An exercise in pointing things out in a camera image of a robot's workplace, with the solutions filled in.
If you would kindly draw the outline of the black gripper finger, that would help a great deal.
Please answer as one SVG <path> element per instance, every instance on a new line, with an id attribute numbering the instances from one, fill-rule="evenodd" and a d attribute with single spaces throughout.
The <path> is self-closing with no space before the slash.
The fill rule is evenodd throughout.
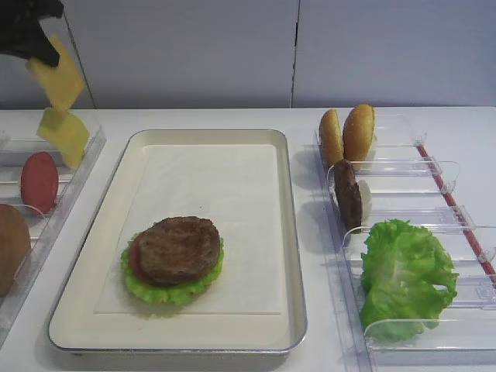
<path id="1" fill-rule="evenodd" d="M 59 0 L 1 0 L 1 54 L 24 60 L 36 58 L 57 67 L 60 54 L 47 38 L 40 21 L 60 19 L 64 5 Z"/>

